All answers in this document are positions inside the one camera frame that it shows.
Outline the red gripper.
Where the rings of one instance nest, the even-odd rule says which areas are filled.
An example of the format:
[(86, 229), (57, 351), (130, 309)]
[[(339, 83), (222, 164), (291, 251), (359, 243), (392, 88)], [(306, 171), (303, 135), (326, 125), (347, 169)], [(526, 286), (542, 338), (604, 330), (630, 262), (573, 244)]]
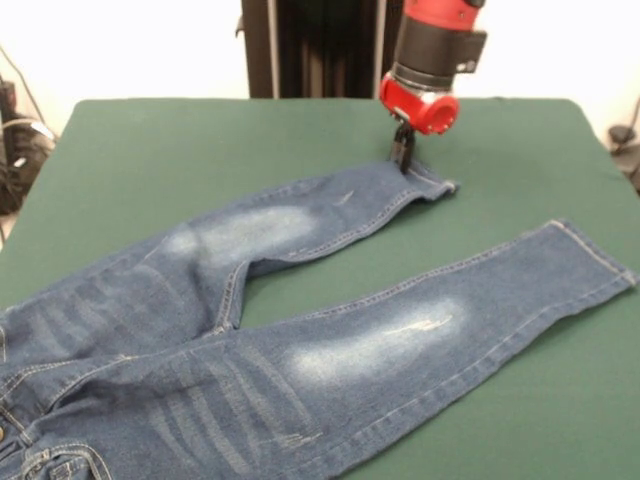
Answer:
[[(455, 123), (459, 101), (448, 93), (419, 92), (402, 85), (390, 73), (381, 81), (382, 105), (401, 122), (395, 130), (390, 160), (406, 173), (411, 165), (415, 131), (430, 135), (444, 134)], [(405, 124), (412, 129), (405, 130)]]

